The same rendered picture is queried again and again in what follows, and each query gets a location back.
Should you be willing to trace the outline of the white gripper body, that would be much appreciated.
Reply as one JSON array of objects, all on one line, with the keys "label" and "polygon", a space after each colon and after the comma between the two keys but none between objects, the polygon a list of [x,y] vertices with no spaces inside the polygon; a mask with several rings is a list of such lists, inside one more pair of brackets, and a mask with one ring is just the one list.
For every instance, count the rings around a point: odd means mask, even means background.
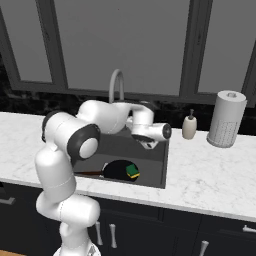
[{"label": "white gripper body", "polygon": [[146,142],[146,141],[142,141],[139,140],[139,143],[146,149],[146,150],[153,150],[158,142],[157,141],[151,141],[151,142]]}]

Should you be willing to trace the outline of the dark grey sink basin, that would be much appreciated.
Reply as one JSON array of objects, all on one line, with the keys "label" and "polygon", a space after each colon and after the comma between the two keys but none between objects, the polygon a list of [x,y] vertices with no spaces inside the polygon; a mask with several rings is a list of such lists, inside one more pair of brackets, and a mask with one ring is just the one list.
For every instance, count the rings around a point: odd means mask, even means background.
[{"label": "dark grey sink basin", "polygon": [[[76,176],[164,188],[167,173],[167,155],[169,142],[159,142],[153,150],[146,150],[139,142],[131,137],[128,129],[115,135],[101,135],[97,152],[89,159],[77,161],[74,164]],[[103,166],[114,160],[133,162],[140,171],[136,181],[122,181],[104,178],[102,176],[81,175],[81,172],[100,171]]]}]

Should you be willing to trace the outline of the green and yellow sponge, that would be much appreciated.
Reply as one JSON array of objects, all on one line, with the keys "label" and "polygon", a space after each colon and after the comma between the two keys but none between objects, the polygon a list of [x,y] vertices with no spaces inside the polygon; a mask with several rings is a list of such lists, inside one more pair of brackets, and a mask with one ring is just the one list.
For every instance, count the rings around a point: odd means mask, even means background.
[{"label": "green and yellow sponge", "polygon": [[140,172],[139,170],[136,168],[136,166],[134,164],[131,164],[129,166],[126,167],[126,174],[131,178],[137,178],[140,176]]}]

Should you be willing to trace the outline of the dark panel under sink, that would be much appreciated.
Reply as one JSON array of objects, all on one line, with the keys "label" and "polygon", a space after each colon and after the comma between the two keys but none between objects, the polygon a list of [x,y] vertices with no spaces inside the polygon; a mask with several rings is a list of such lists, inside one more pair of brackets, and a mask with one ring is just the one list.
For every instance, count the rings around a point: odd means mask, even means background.
[{"label": "dark panel under sink", "polygon": [[107,212],[156,221],[163,220],[164,210],[159,207],[97,197],[95,197],[95,200],[97,200],[101,208]]}]

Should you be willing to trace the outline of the beige soap dispenser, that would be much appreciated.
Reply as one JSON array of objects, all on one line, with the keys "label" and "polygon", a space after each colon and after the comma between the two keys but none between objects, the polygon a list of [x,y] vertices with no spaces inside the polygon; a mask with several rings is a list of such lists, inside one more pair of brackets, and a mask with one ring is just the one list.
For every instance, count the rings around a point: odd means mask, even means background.
[{"label": "beige soap dispenser", "polygon": [[184,139],[191,140],[194,138],[197,130],[197,119],[194,116],[194,110],[190,110],[190,114],[184,118],[182,125],[182,136]]}]

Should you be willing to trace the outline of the grey curved tap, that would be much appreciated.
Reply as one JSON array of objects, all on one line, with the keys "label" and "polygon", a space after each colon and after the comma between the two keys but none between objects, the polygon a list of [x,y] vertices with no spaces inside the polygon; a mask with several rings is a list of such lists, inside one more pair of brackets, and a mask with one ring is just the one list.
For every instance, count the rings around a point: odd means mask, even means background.
[{"label": "grey curved tap", "polygon": [[109,103],[112,104],[114,102],[114,93],[115,93],[115,82],[118,82],[119,85],[119,99],[124,99],[124,77],[123,73],[120,69],[116,69],[113,71],[109,83]]}]

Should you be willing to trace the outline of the white paper towel roll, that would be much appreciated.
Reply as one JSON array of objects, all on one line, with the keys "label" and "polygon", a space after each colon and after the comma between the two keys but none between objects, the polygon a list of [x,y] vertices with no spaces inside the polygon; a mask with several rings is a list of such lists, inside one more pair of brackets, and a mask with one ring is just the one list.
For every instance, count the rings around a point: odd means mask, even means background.
[{"label": "white paper towel roll", "polygon": [[217,93],[207,141],[219,148],[234,145],[245,107],[246,96],[240,92],[223,90]]}]

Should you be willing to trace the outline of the dark cupboard door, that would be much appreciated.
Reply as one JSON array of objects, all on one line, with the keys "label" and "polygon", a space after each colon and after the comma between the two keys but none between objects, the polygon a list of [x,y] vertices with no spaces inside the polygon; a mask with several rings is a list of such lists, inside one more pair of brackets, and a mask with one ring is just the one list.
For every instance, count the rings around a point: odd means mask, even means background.
[{"label": "dark cupboard door", "polygon": [[208,242],[204,256],[256,256],[256,238],[199,233],[191,256],[199,256],[201,243]]},{"label": "dark cupboard door", "polygon": [[101,256],[108,256],[105,234],[105,216],[103,213],[100,214],[98,222],[100,223],[100,236],[102,240],[102,245],[98,244],[97,230],[95,225],[88,228],[88,234],[90,236],[91,241],[98,247],[99,251],[101,252]]},{"label": "dark cupboard door", "polygon": [[115,225],[116,248],[111,256],[175,256],[176,236],[163,225],[132,218],[108,217]]}]

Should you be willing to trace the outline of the grey framed window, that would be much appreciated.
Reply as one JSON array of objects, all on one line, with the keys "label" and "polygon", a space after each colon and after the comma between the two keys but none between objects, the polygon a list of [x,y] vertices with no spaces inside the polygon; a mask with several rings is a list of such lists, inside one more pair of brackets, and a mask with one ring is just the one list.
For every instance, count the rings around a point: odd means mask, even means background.
[{"label": "grey framed window", "polygon": [[0,0],[0,53],[15,90],[253,105],[256,0]]}]

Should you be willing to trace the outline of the dark drawer front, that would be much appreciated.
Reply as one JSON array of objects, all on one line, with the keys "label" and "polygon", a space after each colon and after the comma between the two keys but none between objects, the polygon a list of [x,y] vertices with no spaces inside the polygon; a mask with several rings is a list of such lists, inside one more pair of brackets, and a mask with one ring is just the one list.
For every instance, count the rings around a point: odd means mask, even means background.
[{"label": "dark drawer front", "polygon": [[256,241],[256,233],[243,232],[244,225],[256,229],[255,222],[203,215],[199,231],[213,235],[225,235],[232,238]]},{"label": "dark drawer front", "polygon": [[36,216],[36,200],[41,188],[0,182],[0,199],[15,198],[13,205],[0,204],[0,218]]}]

